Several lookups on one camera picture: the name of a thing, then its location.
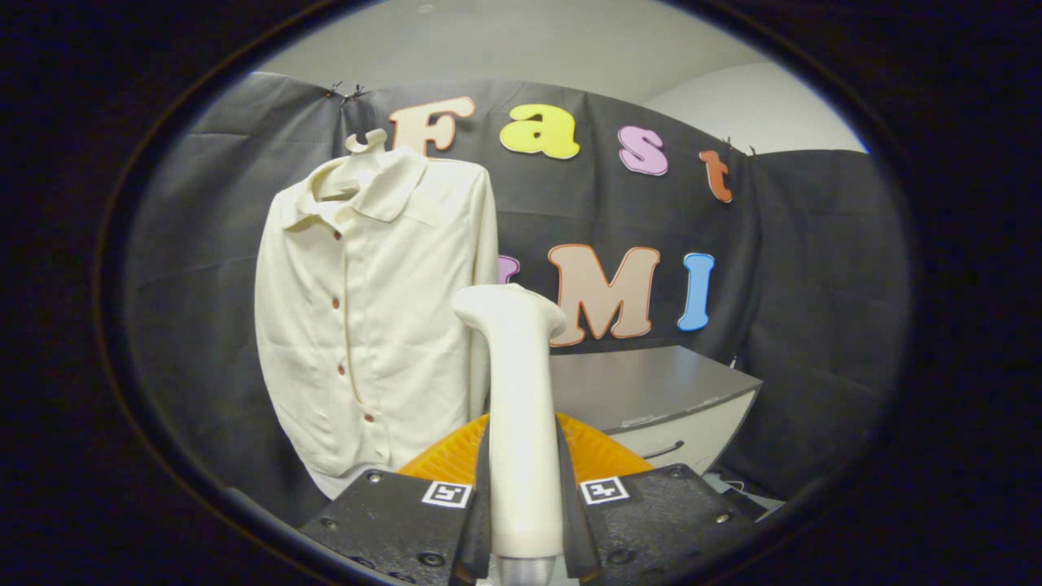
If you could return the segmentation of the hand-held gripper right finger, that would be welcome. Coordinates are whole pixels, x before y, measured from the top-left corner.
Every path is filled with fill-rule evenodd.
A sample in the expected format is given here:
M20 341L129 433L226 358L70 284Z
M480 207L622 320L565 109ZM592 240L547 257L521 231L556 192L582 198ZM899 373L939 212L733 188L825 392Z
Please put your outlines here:
M655 468L559 414L563 559L584 584L685 584L753 531L691 467Z

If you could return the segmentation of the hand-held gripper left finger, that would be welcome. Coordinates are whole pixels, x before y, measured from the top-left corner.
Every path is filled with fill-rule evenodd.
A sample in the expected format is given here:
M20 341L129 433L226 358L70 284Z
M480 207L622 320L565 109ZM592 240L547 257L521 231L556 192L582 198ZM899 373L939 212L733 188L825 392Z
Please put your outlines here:
M370 585L473 585L490 573L488 417L401 471L361 465L302 534Z

